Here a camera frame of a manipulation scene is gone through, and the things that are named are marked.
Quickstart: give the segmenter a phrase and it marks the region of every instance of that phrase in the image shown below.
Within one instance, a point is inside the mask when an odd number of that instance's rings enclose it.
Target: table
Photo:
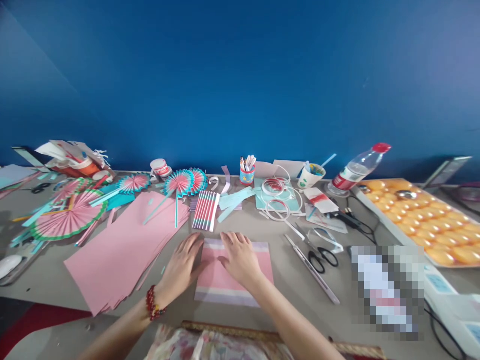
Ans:
[[[31,187],[46,182],[33,180]],[[47,202],[52,195],[53,186],[41,194],[29,191],[15,191],[0,201],[0,249],[5,254],[11,239],[21,231],[20,223],[10,220],[20,217]],[[232,178],[232,189],[229,193],[243,188],[237,177]],[[345,206],[345,200],[338,200]],[[377,220],[369,211],[356,201],[351,201],[350,207],[354,214],[371,227]],[[175,247],[188,234],[191,234],[193,215],[172,240],[166,245],[157,262],[151,270],[142,289],[135,291],[116,310],[108,313],[113,316],[125,314],[134,304],[140,301],[152,284],[161,279],[163,267],[168,263]],[[313,227],[305,218],[294,220],[305,228]],[[94,232],[101,232],[106,226],[104,222]],[[260,216],[255,198],[243,202],[243,211],[234,211],[223,223],[215,225],[215,232],[204,232],[207,238],[220,238],[220,232],[242,232],[254,241],[268,242],[272,259],[273,277],[276,287],[285,297],[319,329],[325,336],[335,341],[344,341],[364,345],[380,346],[390,359],[449,359],[441,349],[430,329],[429,318],[424,316],[421,325],[424,330],[424,341],[405,342],[394,340],[392,335],[372,332],[370,327],[360,324],[360,307],[357,290],[352,281],[351,261],[346,252],[338,255],[340,266],[337,269],[328,268],[323,276],[331,289],[339,298],[341,305],[333,305],[327,295],[315,282],[313,277],[302,265],[284,234],[288,234],[304,251],[308,252],[300,238],[283,224],[267,220]],[[397,244],[395,237],[382,225],[377,229],[379,245]],[[370,241],[355,230],[349,229],[349,234],[335,233],[338,242],[343,246],[371,245]],[[64,261],[79,251],[74,243],[78,237],[51,244],[30,266],[29,269],[12,285],[0,288],[0,296],[34,303],[49,304],[65,308],[88,311],[89,308],[64,265]],[[461,293],[480,293],[479,280],[475,279],[478,270],[447,270],[444,272],[448,280]],[[182,321],[189,320],[235,326],[240,328],[274,331],[275,327],[269,317],[259,308],[230,306],[225,304],[202,303],[194,301],[195,286],[191,286],[180,298],[172,303],[162,321],[178,326]]]

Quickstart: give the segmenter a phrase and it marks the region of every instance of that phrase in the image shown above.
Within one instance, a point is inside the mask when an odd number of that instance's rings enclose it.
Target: paper fan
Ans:
[[[194,181],[195,178],[193,172],[189,170],[176,171],[165,181],[163,192],[168,196],[176,191],[177,197],[183,198],[185,195],[192,192]]]
[[[150,178],[148,176],[135,174],[122,177],[116,186],[121,193],[132,194],[148,188],[150,184]]]
[[[87,189],[73,196],[68,210],[41,216],[31,226],[32,236],[40,241],[58,241],[72,237],[88,229],[106,211],[108,201],[102,206],[91,207],[89,202],[100,198],[99,190]]]
[[[53,200],[53,205],[57,205],[62,201],[69,199],[73,194],[81,192],[82,190],[87,188],[91,182],[91,179],[87,179],[84,177],[79,177],[78,179],[70,182],[58,192],[55,199]]]
[[[207,188],[209,179],[207,175],[198,168],[191,169],[190,171],[193,173],[193,189],[191,191],[191,195],[193,196]]]

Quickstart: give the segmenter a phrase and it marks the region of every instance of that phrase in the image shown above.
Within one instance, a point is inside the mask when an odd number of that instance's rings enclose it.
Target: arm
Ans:
[[[205,269],[201,263],[193,270],[195,257],[203,240],[197,241],[200,233],[186,238],[176,248],[160,283],[155,288],[155,303],[166,308],[178,298]],[[150,314],[145,298],[110,326],[78,360],[123,360],[150,325]]]
[[[332,344],[264,276],[252,247],[241,233],[222,233],[229,259],[219,257],[231,276],[244,286],[273,319],[278,332],[298,360],[345,360]]]

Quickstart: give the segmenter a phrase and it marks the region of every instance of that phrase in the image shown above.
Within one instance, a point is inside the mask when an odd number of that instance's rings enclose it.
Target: computer mouse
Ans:
[[[0,261],[0,280],[12,272],[21,262],[23,257],[20,255],[10,255]]]

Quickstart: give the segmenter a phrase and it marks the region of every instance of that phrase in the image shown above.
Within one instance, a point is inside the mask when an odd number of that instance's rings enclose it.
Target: black scissors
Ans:
[[[339,266],[339,260],[337,259],[337,257],[335,256],[335,254],[333,252],[331,252],[330,250],[327,250],[324,247],[314,246],[310,242],[308,234],[297,224],[295,224],[295,226],[298,229],[298,231],[305,237],[304,242],[310,248],[313,249],[313,251],[308,252],[308,261],[310,262],[310,264],[313,266],[313,268],[316,270],[317,273],[325,274],[325,266],[322,264],[322,260],[325,260],[327,263],[329,263],[334,268],[337,268]],[[318,252],[320,254],[321,258],[318,257],[315,252]]]
[[[52,185],[52,184],[49,183],[49,182],[44,182],[44,183],[41,183],[40,185],[38,185],[36,187],[32,187],[30,189],[21,189],[21,190],[22,191],[31,191],[32,194],[40,194],[40,193],[43,193],[46,188],[49,188],[50,185]]]

